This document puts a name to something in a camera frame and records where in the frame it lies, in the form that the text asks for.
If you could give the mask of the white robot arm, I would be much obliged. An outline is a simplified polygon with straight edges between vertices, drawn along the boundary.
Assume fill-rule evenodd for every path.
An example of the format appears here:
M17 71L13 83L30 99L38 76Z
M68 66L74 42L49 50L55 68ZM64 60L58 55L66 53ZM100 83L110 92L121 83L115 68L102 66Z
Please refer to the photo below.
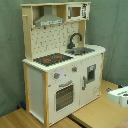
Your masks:
M107 93L110 101L119 104L123 108L128 108L128 86L116 90L110 90Z

